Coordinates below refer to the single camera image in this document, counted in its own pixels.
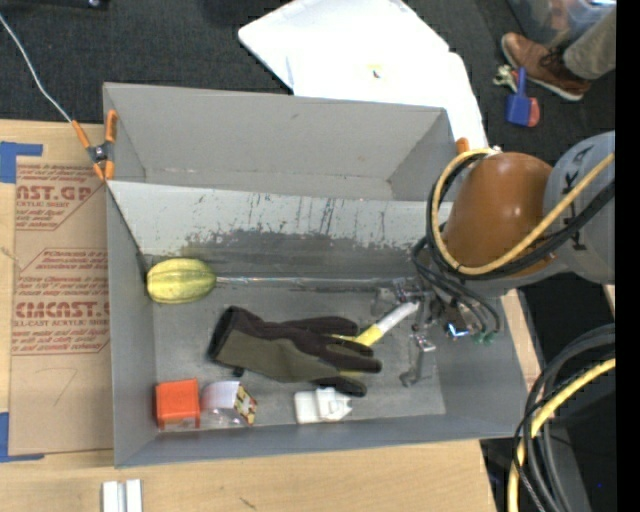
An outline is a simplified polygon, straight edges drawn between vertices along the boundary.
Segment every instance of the orange block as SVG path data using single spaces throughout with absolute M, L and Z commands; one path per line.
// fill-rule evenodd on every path
M 185 379 L 157 384 L 156 420 L 162 430 L 199 428 L 198 380 Z

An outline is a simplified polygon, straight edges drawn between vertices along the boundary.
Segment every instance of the black floor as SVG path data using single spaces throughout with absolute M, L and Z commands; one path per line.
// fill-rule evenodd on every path
M 84 0 L 71 0 L 76 3 Z M 237 39 L 240 26 L 286 2 L 276 0 L 110 0 L 104 11 L 60 7 L 64 0 L 0 0 L 0 12 L 31 56 L 47 90 L 81 122 L 102 121 L 105 81 L 210 89 L 290 92 Z M 499 40 L 520 31 L 509 0 L 406 0 L 458 53 L 484 116 L 491 145 L 537 156 L 553 165 L 581 140 L 615 130 L 616 71 L 594 82 L 584 100 L 568 103 L 531 85 L 541 120 L 523 128 L 504 120 L 510 92 L 492 82 L 504 63 Z M 13 42 L 0 30 L 0 118 L 61 121 L 40 95 Z M 612 321 L 602 288 L 573 275 L 521 290 L 532 333 L 545 360 L 587 330 Z M 598 403 L 594 421 L 571 434 L 594 512 L 617 509 L 615 396 Z M 597 449 L 593 448 L 597 440 Z M 508 442 L 484 445 L 504 509 Z

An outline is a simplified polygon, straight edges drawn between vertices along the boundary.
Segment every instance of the yellow squash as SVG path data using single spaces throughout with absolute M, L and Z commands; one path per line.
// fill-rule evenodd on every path
M 162 304 L 185 304 L 206 297 L 216 286 L 216 274 L 204 261 L 172 258 L 147 272 L 147 292 Z

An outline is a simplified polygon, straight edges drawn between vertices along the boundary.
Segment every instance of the glove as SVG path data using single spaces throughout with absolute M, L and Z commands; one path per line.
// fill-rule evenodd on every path
M 223 314 L 211 338 L 207 356 L 232 368 L 245 368 L 279 382 L 312 382 L 364 396 L 366 386 L 340 370 L 378 373 L 382 363 L 373 350 L 332 334 L 355 336 L 356 323 L 337 316 L 289 322 L 265 322 L 237 306 Z

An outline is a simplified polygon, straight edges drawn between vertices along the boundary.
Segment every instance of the bin floor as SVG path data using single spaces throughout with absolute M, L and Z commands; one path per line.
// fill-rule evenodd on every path
M 202 389 L 211 382 L 237 380 L 230 369 L 206 358 L 214 327 L 228 306 L 244 307 L 269 321 L 339 315 L 364 329 L 379 318 L 372 314 L 374 299 L 375 290 L 318 291 L 248 284 L 219 286 L 205 299 L 190 304 L 156 304 L 157 381 L 195 377 Z M 410 387 L 400 380 L 400 375 L 409 370 L 417 357 L 417 348 L 410 337 L 412 320 L 413 317 L 405 319 L 372 346 L 375 356 L 382 361 L 382 371 L 356 376 L 365 383 L 368 392 L 365 397 L 351 400 L 353 410 L 343 421 L 445 413 L 437 349 L 429 353 L 433 365 L 428 378 Z M 258 403 L 255 427 L 295 423 L 294 394 L 314 389 L 309 383 L 283 384 L 248 370 L 239 380 Z

